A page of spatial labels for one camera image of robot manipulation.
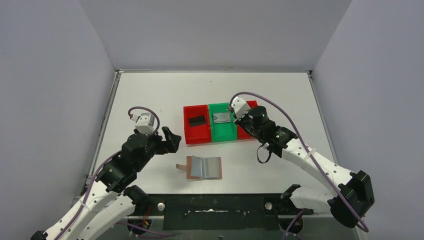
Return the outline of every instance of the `screw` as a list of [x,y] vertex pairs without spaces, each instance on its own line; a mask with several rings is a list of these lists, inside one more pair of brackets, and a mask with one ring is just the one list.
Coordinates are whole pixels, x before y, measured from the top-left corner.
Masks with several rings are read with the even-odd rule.
[[273,209],[273,204],[270,203],[270,202],[267,202],[267,203],[265,203],[265,208],[266,208],[266,210],[271,210],[271,209]]
[[160,202],[159,204],[157,204],[157,210],[163,211],[164,209],[165,209],[165,204],[163,204],[162,202]]

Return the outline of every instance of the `gray wall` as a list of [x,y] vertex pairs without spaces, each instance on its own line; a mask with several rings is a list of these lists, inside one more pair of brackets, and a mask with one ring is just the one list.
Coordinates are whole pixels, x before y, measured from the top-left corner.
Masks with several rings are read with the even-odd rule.
[[313,71],[341,165],[370,174],[370,239],[422,239],[424,1],[353,0]]
[[80,0],[116,69],[311,70],[352,0]]
[[69,210],[113,77],[77,0],[0,1],[0,239],[29,240]]

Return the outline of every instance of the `black loop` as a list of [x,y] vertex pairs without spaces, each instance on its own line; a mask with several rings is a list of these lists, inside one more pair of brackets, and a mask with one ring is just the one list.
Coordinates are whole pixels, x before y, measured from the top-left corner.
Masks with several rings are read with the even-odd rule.
[[258,161],[260,164],[266,164],[266,163],[268,163],[268,161],[271,159],[271,154],[272,154],[272,152],[271,152],[271,151],[269,151],[268,158],[267,158],[265,161],[261,161],[261,160],[259,160],[259,149],[260,149],[260,148],[262,148],[263,146],[265,146],[265,143],[264,143],[264,144],[262,144],[262,145],[260,145],[260,146],[257,148],[257,150],[256,150],[256,157],[257,157],[257,161]]

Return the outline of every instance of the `purple cable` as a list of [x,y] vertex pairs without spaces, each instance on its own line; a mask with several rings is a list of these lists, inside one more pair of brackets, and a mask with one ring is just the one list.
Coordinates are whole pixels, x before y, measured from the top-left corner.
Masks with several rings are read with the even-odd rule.
[[139,238],[159,239],[159,238],[166,238],[166,237],[175,237],[175,234],[167,234],[167,233],[152,231],[152,230],[145,229],[145,228],[142,228],[141,226],[137,226],[137,225],[134,225],[134,224],[131,224],[131,223],[128,223],[128,222],[117,222],[115,224],[126,225],[126,226],[130,226],[130,227],[132,227],[134,229],[145,231],[146,233],[151,233],[151,234],[159,235],[159,236],[138,236]]
[[293,224],[295,224],[295,222],[296,222],[296,220],[304,213],[306,211],[306,209],[302,209],[294,218],[293,218],[293,220],[291,220],[291,222],[290,222],[290,224],[288,225],[288,227],[287,227],[287,229],[284,231],[284,234],[282,235],[282,238],[281,238],[281,240],[284,240],[285,238],[286,238],[286,236],[287,236],[287,234],[288,233],[291,233],[291,232],[289,232],[289,230],[290,230],[290,228],[293,226]]
[[[91,180],[90,180],[90,184],[87,187],[87,191],[85,192],[84,195],[84,199],[82,200],[83,204],[86,204],[87,199],[89,198],[90,195],[90,191],[93,187],[94,181],[96,180],[96,176],[97,174],[99,174],[100,170],[103,168],[103,166],[108,163],[114,156],[116,156],[117,154],[119,154],[121,151],[117,151],[115,152],[113,155],[111,155],[110,157],[108,157],[106,159],[106,161],[104,161],[102,164],[100,164],[100,166],[96,169],[96,171],[94,172]],[[62,235],[66,232],[66,230],[68,230],[68,228],[75,222],[75,220],[78,218],[78,216],[80,216],[81,212],[83,211],[84,205],[81,204],[81,206],[79,206],[78,211],[76,211],[75,215],[72,217],[72,219],[68,222],[68,224],[63,228],[62,231],[60,231],[60,233],[54,238],[54,240],[58,240],[60,237],[62,237]]]
[[[299,138],[300,142],[302,143],[303,148],[305,149],[305,151],[309,154],[310,151],[304,141],[304,139],[302,138],[298,128],[296,127],[295,123],[293,122],[292,118],[287,114],[287,112],[285,112],[281,107],[279,107],[277,104],[275,104],[274,102],[272,102],[271,100],[269,100],[266,97],[263,97],[261,95],[258,95],[256,93],[253,92],[249,92],[249,91],[241,91],[236,93],[234,96],[232,96],[231,100],[229,101],[229,106],[231,107],[231,104],[233,103],[233,100],[239,96],[239,95],[251,95],[254,97],[257,97],[259,99],[264,100],[265,102],[271,104],[272,106],[274,106],[276,109],[278,109],[286,118],[287,120],[290,122],[290,124],[293,126],[294,131],[297,134],[297,137]],[[349,202],[346,200],[346,198],[342,195],[342,193],[340,192],[339,188],[331,181],[331,179],[326,175],[326,173],[324,172],[323,168],[318,164],[317,160],[315,159],[315,157],[311,154],[310,155],[310,159],[312,159],[313,163],[315,164],[315,166],[318,168],[319,172],[324,176],[325,180],[327,180],[327,182],[331,185],[332,189],[334,189],[334,191],[337,193],[337,195],[340,197],[341,201],[346,205],[346,207],[349,209],[349,211],[353,214],[353,216],[355,216],[355,218],[358,220],[358,222],[360,222],[359,224],[356,224],[356,226],[361,229],[362,231],[368,233],[370,230],[368,229],[367,225],[365,224],[364,220],[362,220],[362,218],[357,214],[357,212],[354,210],[354,208],[349,204]]]
[[131,112],[132,112],[134,109],[141,109],[141,110],[147,111],[147,112],[151,113],[151,114],[152,114],[152,115],[153,115],[153,116],[157,119],[157,126],[156,126],[156,128],[154,129],[154,131],[153,131],[150,135],[154,135],[155,133],[157,133],[157,132],[158,132],[158,130],[159,130],[159,126],[161,125],[161,121],[159,120],[158,115],[157,115],[154,111],[150,110],[150,109],[149,109],[149,108],[147,108],[147,107],[144,107],[144,106],[133,106],[133,107],[131,107],[130,109],[128,109],[128,116],[129,116],[130,118],[132,118],[132,117],[133,117],[133,115],[131,114]]

